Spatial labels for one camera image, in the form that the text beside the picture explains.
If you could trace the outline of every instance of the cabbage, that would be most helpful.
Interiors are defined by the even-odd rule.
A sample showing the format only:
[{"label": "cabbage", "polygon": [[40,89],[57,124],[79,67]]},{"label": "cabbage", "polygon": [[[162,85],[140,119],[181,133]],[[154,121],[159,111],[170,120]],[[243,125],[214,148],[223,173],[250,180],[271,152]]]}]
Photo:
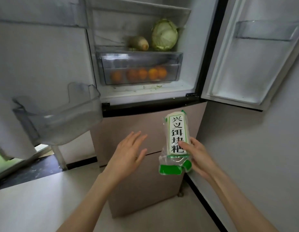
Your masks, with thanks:
[{"label": "cabbage", "polygon": [[158,51],[167,51],[176,44],[178,33],[170,20],[161,19],[152,28],[152,46]]}]

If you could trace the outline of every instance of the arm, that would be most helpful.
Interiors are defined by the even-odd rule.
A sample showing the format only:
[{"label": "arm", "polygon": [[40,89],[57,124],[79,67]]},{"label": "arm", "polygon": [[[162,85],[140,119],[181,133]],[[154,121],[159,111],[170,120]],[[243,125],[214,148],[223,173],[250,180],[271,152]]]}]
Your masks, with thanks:
[{"label": "arm", "polygon": [[195,138],[192,145],[179,145],[193,157],[193,169],[213,187],[238,232],[278,232],[261,212],[245,197],[233,181],[217,166],[205,147]]},{"label": "arm", "polygon": [[84,200],[59,227],[57,232],[92,232],[98,221],[102,208],[117,184],[130,175],[140,165],[147,149],[138,149],[147,135],[140,136],[141,132],[131,132],[122,140],[110,159],[105,170],[98,175],[93,186]]}]

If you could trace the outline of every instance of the hand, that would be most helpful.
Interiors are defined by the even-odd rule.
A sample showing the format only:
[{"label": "hand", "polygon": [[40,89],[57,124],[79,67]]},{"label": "hand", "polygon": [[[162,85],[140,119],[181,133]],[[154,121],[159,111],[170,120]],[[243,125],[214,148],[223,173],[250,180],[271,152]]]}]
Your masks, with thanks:
[{"label": "hand", "polygon": [[212,160],[206,148],[197,139],[191,137],[190,142],[192,145],[179,141],[179,146],[192,155],[193,169],[206,180],[210,180],[211,174],[218,168],[218,166]]},{"label": "hand", "polygon": [[112,158],[103,171],[108,174],[116,183],[134,172],[140,165],[147,149],[143,149],[138,156],[138,150],[147,134],[140,136],[141,131],[134,134],[131,132],[124,140],[122,140],[116,148]]}]

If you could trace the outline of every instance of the orange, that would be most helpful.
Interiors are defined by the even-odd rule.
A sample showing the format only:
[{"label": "orange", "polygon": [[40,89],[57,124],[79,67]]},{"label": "orange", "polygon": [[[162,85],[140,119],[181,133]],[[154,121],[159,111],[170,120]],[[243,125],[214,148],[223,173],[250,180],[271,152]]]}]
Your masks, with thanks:
[{"label": "orange", "polygon": [[149,78],[151,80],[157,80],[157,78],[158,78],[158,70],[156,68],[151,68],[149,70]]},{"label": "orange", "polygon": [[111,80],[114,83],[119,83],[122,79],[122,72],[121,71],[113,71],[111,72]]},{"label": "orange", "polygon": [[158,70],[158,77],[159,79],[163,79],[167,76],[167,70],[162,66],[157,66],[156,69]]},{"label": "orange", "polygon": [[138,72],[135,69],[129,69],[126,73],[127,80],[130,82],[135,82],[138,80]]},{"label": "orange", "polygon": [[142,80],[145,80],[147,78],[147,70],[145,68],[139,69],[139,77]]}]

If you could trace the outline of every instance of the food package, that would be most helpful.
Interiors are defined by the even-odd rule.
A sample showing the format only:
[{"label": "food package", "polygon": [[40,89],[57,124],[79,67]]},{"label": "food package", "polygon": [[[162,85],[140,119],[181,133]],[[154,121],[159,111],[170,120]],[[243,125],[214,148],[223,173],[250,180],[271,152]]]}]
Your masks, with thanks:
[{"label": "food package", "polygon": [[190,155],[178,145],[178,141],[190,144],[185,111],[173,112],[164,117],[164,127],[167,145],[159,156],[159,173],[181,175],[183,171],[190,171],[192,166]]}]

